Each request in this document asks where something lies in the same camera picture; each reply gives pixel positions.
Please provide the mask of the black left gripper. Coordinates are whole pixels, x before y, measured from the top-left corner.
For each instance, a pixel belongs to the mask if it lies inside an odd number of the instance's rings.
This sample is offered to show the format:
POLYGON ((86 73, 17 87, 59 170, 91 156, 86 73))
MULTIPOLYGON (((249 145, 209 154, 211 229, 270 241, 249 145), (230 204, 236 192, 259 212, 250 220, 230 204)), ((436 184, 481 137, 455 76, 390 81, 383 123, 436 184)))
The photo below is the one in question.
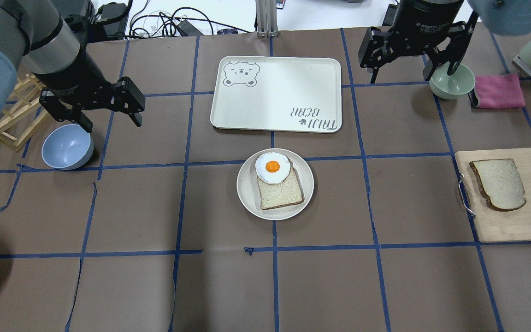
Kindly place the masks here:
POLYGON ((137 127, 142 127, 142 112, 145 111, 145 96, 130 77, 121 77, 112 84, 94 85, 92 88, 75 88, 72 94, 59 96, 44 89, 40 105, 56 121, 72 121, 91 134, 93 122, 84 111, 109 109, 129 116, 137 127))

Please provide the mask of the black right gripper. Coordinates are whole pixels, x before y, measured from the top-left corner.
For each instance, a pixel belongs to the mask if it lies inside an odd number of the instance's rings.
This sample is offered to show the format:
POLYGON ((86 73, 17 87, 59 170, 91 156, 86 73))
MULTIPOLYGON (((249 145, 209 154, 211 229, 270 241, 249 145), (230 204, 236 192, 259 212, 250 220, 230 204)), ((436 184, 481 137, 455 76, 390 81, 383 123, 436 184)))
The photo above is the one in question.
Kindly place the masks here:
POLYGON ((448 75, 455 74, 479 17, 472 11, 468 21, 455 22, 462 4, 461 0, 401 0, 388 31, 367 28, 358 59, 371 73, 370 84, 375 84, 382 66, 404 56, 428 56, 425 81, 443 65, 448 75))

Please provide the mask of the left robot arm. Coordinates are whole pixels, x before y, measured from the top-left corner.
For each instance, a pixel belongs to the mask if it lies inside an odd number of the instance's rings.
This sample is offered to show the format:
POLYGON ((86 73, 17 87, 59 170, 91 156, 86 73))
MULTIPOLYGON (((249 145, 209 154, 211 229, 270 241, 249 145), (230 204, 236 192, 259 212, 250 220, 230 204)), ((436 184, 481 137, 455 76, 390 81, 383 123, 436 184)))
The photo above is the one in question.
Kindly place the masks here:
POLYGON ((108 109, 142 125, 145 97, 130 77, 108 82, 86 51, 87 36, 72 31, 48 0, 0 0, 0 112, 24 65, 44 85, 42 107, 58 122, 91 132, 83 111, 108 109))

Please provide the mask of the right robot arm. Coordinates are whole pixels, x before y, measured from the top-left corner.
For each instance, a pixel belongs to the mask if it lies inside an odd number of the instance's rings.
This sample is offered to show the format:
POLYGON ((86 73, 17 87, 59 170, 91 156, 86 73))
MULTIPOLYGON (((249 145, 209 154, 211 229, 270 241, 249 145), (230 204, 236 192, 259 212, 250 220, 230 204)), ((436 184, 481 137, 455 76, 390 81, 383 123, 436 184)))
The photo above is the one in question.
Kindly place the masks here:
POLYGON ((497 35, 522 36, 531 32, 531 0, 470 0, 467 21, 455 18, 461 0, 401 0, 388 31, 367 28, 358 59, 360 66, 377 79, 382 66, 405 56, 427 55, 422 75, 430 80, 437 69, 447 66, 453 75, 470 45, 476 23, 497 35))

